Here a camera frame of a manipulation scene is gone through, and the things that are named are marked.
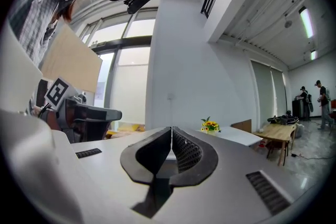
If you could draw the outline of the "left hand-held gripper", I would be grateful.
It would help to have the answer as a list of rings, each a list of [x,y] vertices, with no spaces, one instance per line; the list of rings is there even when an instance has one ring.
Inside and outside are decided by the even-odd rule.
[[[53,82],[45,100],[38,117],[65,133],[70,143],[102,140],[111,122],[122,118],[119,110],[87,105],[86,96],[61,77]]]

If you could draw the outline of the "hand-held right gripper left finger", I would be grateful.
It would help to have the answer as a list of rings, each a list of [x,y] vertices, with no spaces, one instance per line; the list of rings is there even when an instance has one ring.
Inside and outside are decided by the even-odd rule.
[[[153,182],[171,150],[171,131],[170,127],[155,131],[122,151],[120,164],[132,181]]]

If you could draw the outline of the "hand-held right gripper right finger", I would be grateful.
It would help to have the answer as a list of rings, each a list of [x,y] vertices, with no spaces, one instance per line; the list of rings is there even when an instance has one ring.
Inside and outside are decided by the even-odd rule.
[[[172,151],[178,173],[170,177],[171,187],[199,185],[214,172],[218,164],[217,152],[210,144],[176,126],[172,129]]]

